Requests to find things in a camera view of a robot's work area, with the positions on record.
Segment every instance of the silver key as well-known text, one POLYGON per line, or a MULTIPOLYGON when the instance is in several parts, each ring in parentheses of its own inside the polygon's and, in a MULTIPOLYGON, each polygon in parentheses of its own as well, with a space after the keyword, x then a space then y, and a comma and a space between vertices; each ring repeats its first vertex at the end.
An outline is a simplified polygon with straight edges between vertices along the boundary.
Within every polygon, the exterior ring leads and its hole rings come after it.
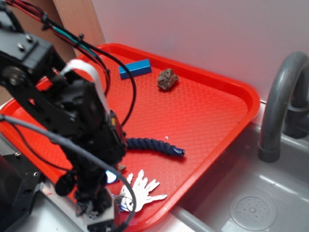
MULTIPOLYGON (((133 179, 133 173, 130 173, 126 180, 129 184, 131 184, 131 181, 133 179)), ((121 190, 120 190, 120 193, 119 193, 119 196, 121 197, 124 197, 126 195, 126 193, 129 192, 129 190, 127 189, 127 187, 125 185, 122 186, 121 190)))
MULTIPOLYGON (((142 207, 150 202, 158 201, 165 199, 167 197, 166 194, 161 194, 158 196, 148 196, 149 192, 154 190, 160 183, 156 180, 151 181, 148 185, 148 178, 144 178, 144 171, 141 170, 139 172, 138 177, 133 185, 133 191, 136 195, 137 205, 136 205, 136 212, 140 211, 142 207)), ((121 208, 125 211, 132 211, 133 210, 133 202, 132 196, 129 192, 125 195, 125 197, 121 201, 121 208)))

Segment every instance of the white ribbon cable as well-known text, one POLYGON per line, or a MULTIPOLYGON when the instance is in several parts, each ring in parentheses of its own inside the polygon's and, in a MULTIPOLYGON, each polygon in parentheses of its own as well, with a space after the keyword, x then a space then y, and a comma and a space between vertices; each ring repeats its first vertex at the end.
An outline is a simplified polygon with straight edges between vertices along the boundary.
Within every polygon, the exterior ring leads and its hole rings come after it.
POLYGON ((101 100, 101 103, 108 115, 110 115, 110 108, 107 104, 105 94, 103 92, 100 76, 98 74, 98 71, 90 64, 80 60, 80 59, 73 59, 67 65, 63 68, 63 70, 60 72, 62 75, 70 72, 73 69, 82 70, 90 75, 92 80, 95 83, 95 88, 98 94, 98 97, 101 100))

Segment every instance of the blue rectangular block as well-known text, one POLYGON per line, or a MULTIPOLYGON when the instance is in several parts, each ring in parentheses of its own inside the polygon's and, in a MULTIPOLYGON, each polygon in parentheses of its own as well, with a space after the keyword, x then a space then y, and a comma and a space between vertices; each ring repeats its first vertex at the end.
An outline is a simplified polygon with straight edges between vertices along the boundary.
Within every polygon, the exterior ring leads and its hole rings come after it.
MULTIPOLYGON (((126 67, 130 70, 133 76, 151 73, 149 59, 127 64, 126 67)), ((119 73, 122 80, 129 78, 128 74, 122 67, 119 67, 119 73)))

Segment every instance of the blue rope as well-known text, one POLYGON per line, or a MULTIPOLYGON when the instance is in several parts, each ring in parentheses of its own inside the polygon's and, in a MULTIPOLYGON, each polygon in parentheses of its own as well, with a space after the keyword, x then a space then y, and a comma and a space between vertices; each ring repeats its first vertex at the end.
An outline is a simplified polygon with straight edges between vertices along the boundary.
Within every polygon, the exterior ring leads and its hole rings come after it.
POLYGON ((129 150, 151 150, 168 156, 178 156, 180 158, 185 154, 185 150, 156 139, 130 138, 126 139, 126 143, 129 150))

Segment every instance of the sink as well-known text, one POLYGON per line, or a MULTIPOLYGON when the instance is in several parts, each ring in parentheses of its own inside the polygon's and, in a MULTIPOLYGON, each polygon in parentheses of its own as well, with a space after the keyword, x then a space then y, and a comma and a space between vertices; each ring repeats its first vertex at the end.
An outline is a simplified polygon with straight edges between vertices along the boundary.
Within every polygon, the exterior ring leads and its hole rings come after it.
POLYGON ((216 232, 308 232, 309 146, 282 136, 275 163, 258 158, 251 123, 178 206, 216 232))

